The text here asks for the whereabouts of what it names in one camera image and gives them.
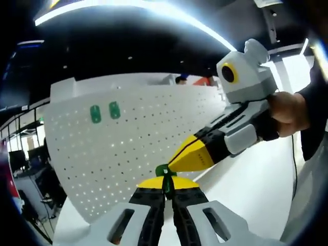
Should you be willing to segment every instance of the pegboard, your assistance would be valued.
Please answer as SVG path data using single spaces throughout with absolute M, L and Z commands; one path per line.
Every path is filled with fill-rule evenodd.
M 109 104 L 120 117 L 113 119 Z M 93 123 L 90 108 L 99 106 Z M 128 201 L 182 141 L 224 110 L 215 87 L 147 86 L 50 103 L 44 115 L 49 153 L 59 181 L 86 222 Z M 180 173 L 196 178 L 201 172 Z

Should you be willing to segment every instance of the human hand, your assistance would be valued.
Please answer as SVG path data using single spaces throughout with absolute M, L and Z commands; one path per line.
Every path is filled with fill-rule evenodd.
M 310 127 L 305 99 L 301 94 L 278 92 L 268 98 L 272 117 L 278 121 L 280 137 L 293 135 Z

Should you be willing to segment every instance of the ceiling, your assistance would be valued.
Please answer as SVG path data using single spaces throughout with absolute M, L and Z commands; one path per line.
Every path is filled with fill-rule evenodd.
M 170 0 L 243 50 L 249 38 L 268 49 L 302 43 L 306 31 L 284 5 L 256 7 L 252 0 Z M 203 31 L 175 18 L 136 7 L 98 6 L 71 11 L 35 27 L 33 17 L 45 12 L 43 1 L 8 5 L 13 33 L 2 46 L 4 71 L 20 41 L 44 39 L 40 48 L 22 53 L 33 73 L 20 79 L 30 92 L 30 103 L 50 95 L 50 85 L 74 76 L 76 80 L 118 73 L 168 72 L 200 76 L 216 74 L 216 63 L 229 49 Z M 59 1 L 59 8 L 67 1 Z M 2 122 L 10 117 L 3 115 Z

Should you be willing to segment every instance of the green object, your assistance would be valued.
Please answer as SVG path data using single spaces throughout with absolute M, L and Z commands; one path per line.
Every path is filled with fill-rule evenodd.
M 109 104 L 109 114 L 112 119 L 118 119 L 121 117 L 121 112 L 116 101 L 113 101 Z
M 101 122 L 100 107 L 98 105 L 93 105 L 90 107 L 90 115 L 94 124 Z
M 156 167 L 156 176 L 164 176 L 162 189 L 168 200 L 171 200 L 174 195 L 174 183 L 172 176 L 177 176 L 176 172 L 171 172 L 168 164 L 162 164 Z

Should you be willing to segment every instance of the ceiling lamp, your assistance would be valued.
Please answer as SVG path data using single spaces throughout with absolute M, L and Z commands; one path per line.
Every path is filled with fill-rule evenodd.
M 73 11 L 76 9 L 87 8 L 92 6 L 131 6 L 144 8 L 157 14 L 164 15 L 170 18 L 175 18 L 185 23 L 188 23 L 201 31 L 207 33 L 209 36 L 215 38 L 224 46 L 226 46 L 230 51 L 236 51 L 236 49 L 222 36 L 217 34 L 211 28 L 205 26 L 203 23 L 196 20 L 194 17 L 184 13 L 180 9 L 165 3 L 165 2 L 150 2 L 143 0 L 83 0 L 71 4 L 67 4 L 60 8 L 57 8 L 53 11 L 48 12 L 47 14 L 41 16 L 35 20 L 35 25 L 38 26 L 43 22 L 50 20 L 58 15 Z

